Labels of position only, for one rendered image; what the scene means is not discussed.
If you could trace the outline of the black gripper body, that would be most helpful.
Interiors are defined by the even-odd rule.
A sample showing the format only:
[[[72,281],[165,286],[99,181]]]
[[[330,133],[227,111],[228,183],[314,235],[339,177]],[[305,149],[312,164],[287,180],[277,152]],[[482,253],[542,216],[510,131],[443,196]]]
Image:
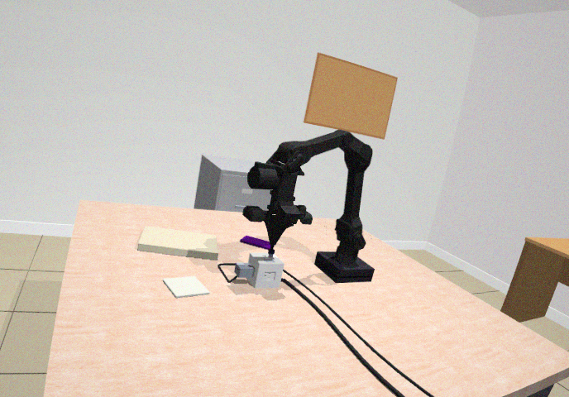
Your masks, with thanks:
[[[281,192],[281,191],[276,190],[276,189],[271,190],[270,194],[271,194],[270,205],[267,205],[267,208],[269,209],[269,211],[264,211],[261,208],[259,208],[258,206],[246,205],[243,208],[242,215],[250,222],[262,222],[265,220],[268,223],[276,223],[278,216],[277,216],[277,214],[272,215],[271,209],[272,209],[272,206],[273,206],[275,200],[277,199],[277,197],[279,196],[279,200],[284,200],[285,202],[295,201],[295,197],[294,197],[294,193]],[[306,211],[306,215],[305,215],[304,219],[299,219],[299,220],[302,224],[311,225],[312,221],[313,221],[313,217],[312,217],[311,213],[308,213]]]

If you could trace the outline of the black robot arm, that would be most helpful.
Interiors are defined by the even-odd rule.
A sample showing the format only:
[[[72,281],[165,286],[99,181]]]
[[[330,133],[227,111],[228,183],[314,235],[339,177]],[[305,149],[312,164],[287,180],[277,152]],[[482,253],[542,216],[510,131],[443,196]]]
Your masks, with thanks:
[[[300,166],[313,156],[338,147],[344,152],[348,172],[344,214],[337,219],[335,228],[339,245],[333,257],[340,265],[357,266],[359,251],[366,244],[359,212],[364,173],[371,163],[371,146],[343,130],[309,141],[284,141],[266,163],[255,162],[247,174],[247,183],[251,189],[293,193],[297,176],[304,176]],[[299,219],[304,219],[306,209],[304,205],[294,205],[294,201],[279,200],[278,196],[271,213],[277,214],[282,223],[296,224]]]

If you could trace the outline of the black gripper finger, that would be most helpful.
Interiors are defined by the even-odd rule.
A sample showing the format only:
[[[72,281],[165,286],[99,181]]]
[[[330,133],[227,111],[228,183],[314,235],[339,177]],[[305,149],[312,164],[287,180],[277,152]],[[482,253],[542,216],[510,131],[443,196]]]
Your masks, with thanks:
[[[294,225],[293,223],[282,223],[278,218],[277,218],[276,222],[279,224],[279,226],[275,229],[274,246],[276,245],[276,243],[278,242],[278,240],[280,239],[280,237],[282,236],[284,231],[288,227],[292,227]]]
[[[265,222],[265,226],[267,229],[267,233],[268,233],[268,238],[269,238],[269,242],[270,244],[273,246],[274,243],[274,239],[275,239],[275,229],[279,226],[278,223],[268,223],[267,221],[263,221]]]

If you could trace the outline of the white flat square tile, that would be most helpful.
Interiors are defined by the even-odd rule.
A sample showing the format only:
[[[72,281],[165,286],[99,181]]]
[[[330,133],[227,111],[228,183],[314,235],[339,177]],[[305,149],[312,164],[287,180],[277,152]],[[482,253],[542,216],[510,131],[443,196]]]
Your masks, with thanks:
[[[163,279],[175,298],[186,298],[196,295],[207,295],[209,291],[195,276]]]

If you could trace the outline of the cream flat rectangular slab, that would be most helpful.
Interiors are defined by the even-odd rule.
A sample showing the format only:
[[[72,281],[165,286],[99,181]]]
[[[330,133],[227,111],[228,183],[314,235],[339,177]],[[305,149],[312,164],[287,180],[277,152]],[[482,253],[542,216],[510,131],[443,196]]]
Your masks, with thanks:
[[[138,251],[173,256],[218,260],[217,237],[214,234],[147,227],[141,234]]]

